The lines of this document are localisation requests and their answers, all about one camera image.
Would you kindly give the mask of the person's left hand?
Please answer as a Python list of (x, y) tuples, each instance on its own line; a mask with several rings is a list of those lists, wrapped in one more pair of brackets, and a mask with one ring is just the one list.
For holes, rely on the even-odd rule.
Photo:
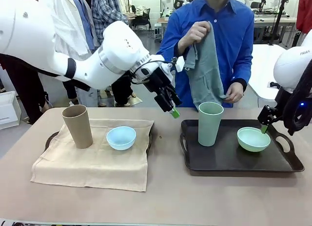
[(236, 103), (238, 102), (242, 97), (244, 93), (243, 85), (239, 82), (232, 83), (228, 91), (226, 93), (226, 98), (224, 99), (224, 103)]

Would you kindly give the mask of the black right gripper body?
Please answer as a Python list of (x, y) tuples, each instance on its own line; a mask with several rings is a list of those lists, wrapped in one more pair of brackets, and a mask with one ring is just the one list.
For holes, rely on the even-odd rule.
[(259, 116), (257, 117), (258, 121), (263, 126), (271, 125), (278, 121), (283, 121), (283, 111), (285, 106), (276, 105), (275, 107), (270, 107), (265, 105)]

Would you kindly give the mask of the person's right hand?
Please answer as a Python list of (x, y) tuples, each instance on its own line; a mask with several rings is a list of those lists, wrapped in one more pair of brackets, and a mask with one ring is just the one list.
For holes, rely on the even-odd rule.
[(210, 24), (207, 21), (195, 22), (183, 37), (186, 46), (194, 43), (200, 43), (202, 39), (210, 32)]

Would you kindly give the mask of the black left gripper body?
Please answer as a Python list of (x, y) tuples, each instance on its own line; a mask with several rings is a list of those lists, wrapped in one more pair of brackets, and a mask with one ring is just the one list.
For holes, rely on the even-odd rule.
[(164, 71), (161, 67), (156, 68), (152, 73), (147, 68), (142, 67), (142, 73), (146, 78), (143, 80), (143, 85), (149, 92), (156, 94), (176, 93), (172, 85), (174, 79), (169, 71)]

